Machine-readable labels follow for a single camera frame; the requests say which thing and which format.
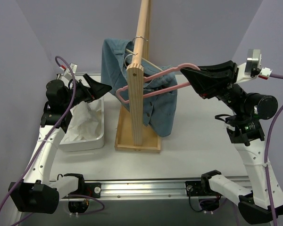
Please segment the pink hanger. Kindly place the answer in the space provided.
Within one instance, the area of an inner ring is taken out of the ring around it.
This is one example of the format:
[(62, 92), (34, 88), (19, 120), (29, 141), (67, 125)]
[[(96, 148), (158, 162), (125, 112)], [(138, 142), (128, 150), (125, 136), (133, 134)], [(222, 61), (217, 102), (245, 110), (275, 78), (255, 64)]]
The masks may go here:
[[(183, 68), (190, 68), (190, 69), (193, 69), (193, 70), (196, 70), (196, 71), (200, 71), (200, 68), (198, 66), (194, 65), (194, 64), (183, 63), (183, 64), (178, 65), (177, 67), (168, 68), (168, 69), (161, 71), (161, 72), (159, 72), (155, 75), (145, 77), (144, 82), (146, 82), (146, 83), (149, 82), (149, 84), (150, 84), (149, 88), (153, 89), (154, 87), (151, 86), (152, 80), (154, 80), (156, 83), (158, 83), (161, 79), (164, 78), (165, 75), (168, 75), (168, 74), (171, 74), (171, 73), (174, 73), (174, 72), (178, 72)], [(167, 93), (167, 92), (171, 92), (171, 91), (174, 91), (174, 90), (177, 90), (177, 89), (185, 88), (185, 87), (190, 86), (190, 85), (191, 84), (189, 82), (185, 82), (185, 83), (182, 83), (182, 84), (175, 84), (173, 86), (168, 86), (167, 88), (161, 88), (158, 91), (153, 91), (151, 93), (143, 94), (142, 97), (143, 98), (149, 98), (149, 97), (152, 97), (152, 96), (157, 96), (157, 95), (161, 95), (161, 94), (164, 94), (164, 93)], [(129, 99), (124, 100), (121, 97), (120, 93), (123, 92), (123, 91), (126, 91), (126, 90), (128, 90), (128, 85), (124, 86), (122, 88), (119, 88), (116, 91), (117, 98), (124, 104), (128, 104), (130, 102)]]

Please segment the white pleated skirt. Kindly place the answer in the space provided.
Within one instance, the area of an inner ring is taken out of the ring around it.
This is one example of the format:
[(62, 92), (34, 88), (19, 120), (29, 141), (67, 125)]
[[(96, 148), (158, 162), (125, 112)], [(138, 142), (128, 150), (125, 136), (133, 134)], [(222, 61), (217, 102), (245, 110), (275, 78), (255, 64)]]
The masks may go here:
[(96, 139), (101, 134), (101, 100), (81, 102), (71, 109), (71, 114), (63, 142)]

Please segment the beige hanger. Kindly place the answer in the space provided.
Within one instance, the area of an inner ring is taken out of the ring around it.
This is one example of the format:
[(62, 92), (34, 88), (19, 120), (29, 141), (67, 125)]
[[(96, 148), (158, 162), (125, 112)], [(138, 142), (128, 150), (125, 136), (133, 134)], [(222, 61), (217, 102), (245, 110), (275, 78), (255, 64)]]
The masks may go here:
[[(148, 43), (148, 40), (145, 39), (145, 38), (142, 37), (142, 36), (135, 36), (135, 37), (132, 39), (132, 43), (134, 43), (134, 41), (135, 41), (137, 38), (142, 38), (144, 41), (146, 41), (146, 43)], [(129, 56), (129, 55), (135, 56), (135, 54), (134, 54), (131, 50), (129, 50), (129, 49), (126, 48), (125, 51), (126, 51), (126, 53), (128, 53), (127, 56)], [(148, 63), (149, 65), (153, 66), (154, 68), (158, 69), (159, 71), (163, 71), (160, 67), (156, 66), (155, 64), (153, 64), (152, 62), (148, 61), (147, 59), (145, 59), (145, 58), (143, 58), (143, 57), (142, 57), (142, 59), (141, 59), (141, 62), (146, 62), (146, 63)]]

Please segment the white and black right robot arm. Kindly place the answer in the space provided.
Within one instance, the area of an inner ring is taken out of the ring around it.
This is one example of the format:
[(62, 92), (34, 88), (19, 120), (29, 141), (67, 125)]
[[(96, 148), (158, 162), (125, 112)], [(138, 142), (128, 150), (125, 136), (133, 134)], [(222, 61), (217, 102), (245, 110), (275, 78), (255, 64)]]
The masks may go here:
[(216, 119), (225, 123), (251, 183), (249, 189), (244, 188), (213, 170), (201, 176), (201, 191), (218, 193), (233, 202), (251, 225), (275, 222), (283, 215), (283, 191), (267, 156), (268, 143), (260, 121), (275, 117), (278, 102), (274, 96), (247, 93), (240, 86), (241, 82), (269, 78), (271, 69), (259, 62), (237, 65), (228, 61), (198, 69), (185, 66), (181, 73), (200, 97), (215, 97), (232, 110), (232, 115), (221, 114)]

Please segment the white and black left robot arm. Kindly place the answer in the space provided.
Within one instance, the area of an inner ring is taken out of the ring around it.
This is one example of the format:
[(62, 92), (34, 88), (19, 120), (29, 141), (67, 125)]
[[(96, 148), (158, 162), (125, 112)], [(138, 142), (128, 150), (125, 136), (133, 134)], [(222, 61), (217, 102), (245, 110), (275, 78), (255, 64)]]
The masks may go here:
[(10, 183), (8, 188), (10, 197), (20, 212), (52, 214), (60, 199), (68, 195), (81, 197), (85, 194), (82, 174), (67, 173), (50, 183), (50, 171), (56, 152), (72, 119), (71, 108), (81, 102), (98, 100), (112, 89), (110, 85), (97, 82), (87, 74), (83, 78), (87, 86), (77, 80), (73, 86), (66, 86), (58, 79), (46, 85), (47, 102), (33, 155), (23, 178), (18, 183)]

